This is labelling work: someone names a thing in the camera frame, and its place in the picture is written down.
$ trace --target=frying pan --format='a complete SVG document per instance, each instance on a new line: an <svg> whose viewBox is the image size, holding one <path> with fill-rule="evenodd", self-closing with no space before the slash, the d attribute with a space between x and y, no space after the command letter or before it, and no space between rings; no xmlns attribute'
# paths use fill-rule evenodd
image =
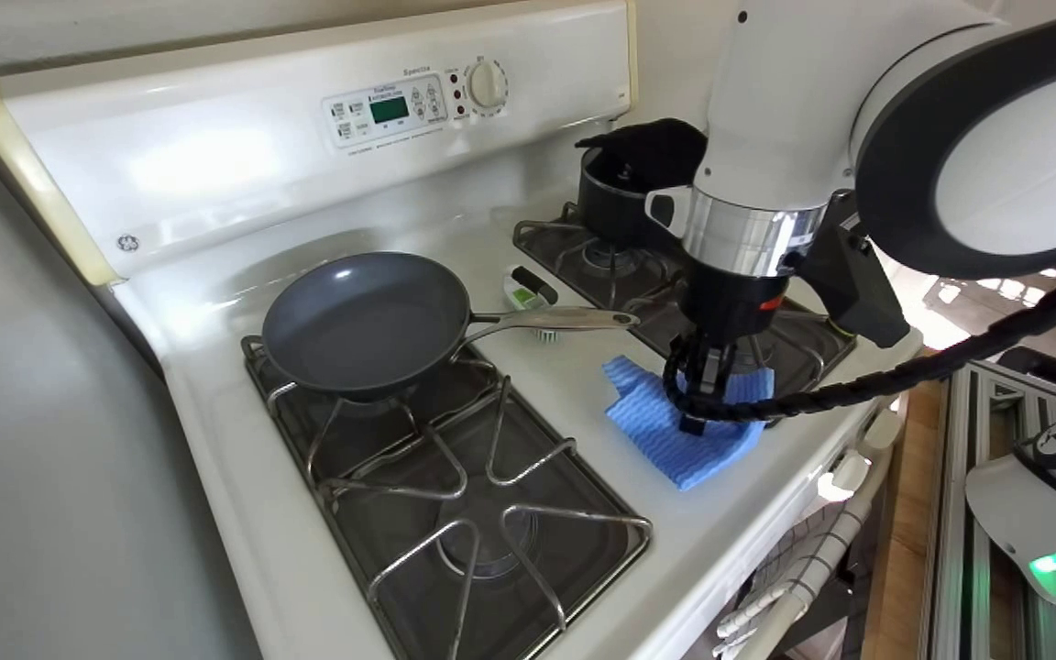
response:
<svg viewBox="0 0 1056 660"><path fill-rule="evenodd" d="M291 281L265 317L265 353L298 386L357 400L407 388L461 342L494 330L608 330L624 311L472 317L464 285L414 252L357 252Z"/></svg>

